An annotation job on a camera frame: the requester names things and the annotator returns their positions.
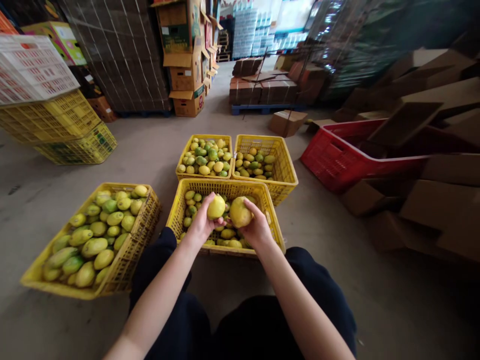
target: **white plastic crate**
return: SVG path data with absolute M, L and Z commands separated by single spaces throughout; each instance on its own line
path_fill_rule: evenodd
M 79 87 L 47 36 L 0 36 L 0 105 L 48 100 Z

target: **black pants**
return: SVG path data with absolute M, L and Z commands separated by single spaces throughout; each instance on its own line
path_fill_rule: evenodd
M 142 254 L 133 276 L 130 312 L 177 247 L 166 227 Z M 357 326 L 342 290 L 323 266 L 301 247 L 285 257 L 303 285 L 356 355 Z M 303 359 L 275 296 L 254 296 L 225 316 L 212 335 L 202 305 L 186 292 L 189 273 L 163 330 L 146 359 Z

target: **yellow plastic crate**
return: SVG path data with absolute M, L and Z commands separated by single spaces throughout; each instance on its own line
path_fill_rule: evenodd
M 0 107 L 0 127 L 22 144 L 80 139 L 100 122 L 80 90 L 48 101 Z
M 109 190 L 112 193 L 132 191 L 137 185 L 138 184 L 104 182 L 95 189 L 75 214 L 86 214 L 87 207 L 92 203 L 96 197 L 96 193 L 99 191 Z M 100 286 L 77 288 L 60 282 L 48 282 L 42 279 L 42 265 L 52 255 L 52 246 L 55 240 L 69 234 L 74 229 L 69 223 L 60 230 L 35 259 L 33 264 L 21 277 L 20 283 L 28 288 L 82 300 L 92 300 L 100 296 L 129 292 L 132 289 L 132 277 L 140 255 L 152 240 L 162 210 L 159 198 L 152 187 L 150 185 L 144 186 L 148 189 L 145 204 L 141 207 L 130 235 L 127 236 L 122 247 L 113 259 L 108 274 Z
M 101 122 L 80 140 L 53 142 L 34 149 L 56 165 L 101 164 L 117 147 L 117 141 Z
M 211 192 L 226 195 L 228 199 L 234 199 L 239 196 L 250 195 L 257 200 L 257 206 L 265 214 L 268 224 L 270 225 L 271 234 L 282 252 L 285 254 L 285 243 L 280 231 L 277 214 L 275 214 L 274 204 L 270 197 L 269 190 L 265 184 L 260 182 L 237 181 L 237 180 L 217 180 L 202 178 L 182 179 L 178 183 L 173 206 L 166 222 L 166 226 L 173 230 L 177 243 L 180 242 L 180 235 L 184 232 L 184 217 L 187 205 L 185 203 L 185 193 L 193 190 L 202 195 L 208 195 Z M 220 237 L 218 231 L 213 231 L 208 237 L 209 240 L 216 240 Z M 227 246 L 203 245 L 200 250 L 201 254 L 221 254 L 238 257 L 257 259 L 255 250 L 246 248 L 233 248 Z
M 176 177 L 178 178 L 178 180 L 182 180 L 182 179 L 188 179 L 188 178 L 209 178 L 209 179 L 223 179 L 223 180 L 226 180 L 226 179 L 230 179 L 230 177 L 232 176 L 232 168 L 234 167 L 234 153 L 233 153 L 233 144 L 232 144 L 232 138 L 230 136 L 227 136 L 227 135 L 207 135 L 207 134 L 197 134 L 197 135 L 192 135 L 190 136 L 190 139 L 188 140 L 188 142 L 186 143 L 186 146 L 185 148 L 183 149 L 183 152 L 181 153 L 180 155 L 180 159 L 178 160 L 178 164 L 177 164 L 177 168 L 178 168 L 178 165 L 182 164 L 182 160 L 184 158 L 184 155 L 186 152 L 189 152 L 190 151 L 190 145 L 192 144 L 192 140 L 194 138 L 198 138 L 198 139 L 205 139 L 206 141 L 208 140 L 220 140 L 220 139 L 223 139 L 225 141 L 225 147 L 228 148 L 228 151 L 231 153 L 231 159 L 229 161 L 230 163 L 230 169 L 228 170 L 228 175 L 227 176 L 216 176 L 216 175 L 202 175 L 202 174 L 189 174 L 189 173 L 186 173 L 186 172 L 178 172 L 176 169 L 175 169 L 175 173 L 176 173 Z
M 273 205 L 280 205 L 299 184 L 285 139 L 280 136 L 237 135 L 235 141 L 235 157 L 237 157 L 237 153 L 247 154 L 250 148 L 262 150 L 266 155 L 275 156 L 276 160 L 272 171 L 272 177 L 275 180 L 237 176 L 235 175 L 235 169 L 231 172 L 231 178 L 266 184 Z

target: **hand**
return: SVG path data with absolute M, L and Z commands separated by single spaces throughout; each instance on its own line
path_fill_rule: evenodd
M 193 220 L 188 228 L 188 232 L 183 238 L 182 243 L 186 242 L 195 244 L 200 250 L 215 228 L 225 226 L 227 224 L 223 217 L 220 217 L 217 220 L 209 220 L 207 217 L 207 210 L 214 198 L 215 193 L 211 192 L 210 195 L 203 199 L 200 209 L 198 209 L 196 214 L 195 220 Z
M 265 214 L 250 200 L 245 199 L 243 203 L 253 213 L 253 219 L 250 223 L 240 228 L 241 233 L 245 236 L 245 240 L 255 250 L 262 245 L 275 244 Z

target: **forearm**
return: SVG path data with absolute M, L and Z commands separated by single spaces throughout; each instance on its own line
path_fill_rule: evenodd
M 275 243 L 255 249 L 305 359 L 354 359 L 330 319 Z
M 146 288 L 105 359 L 143 359 L 167 322 L 199 249 L 186 237 Z

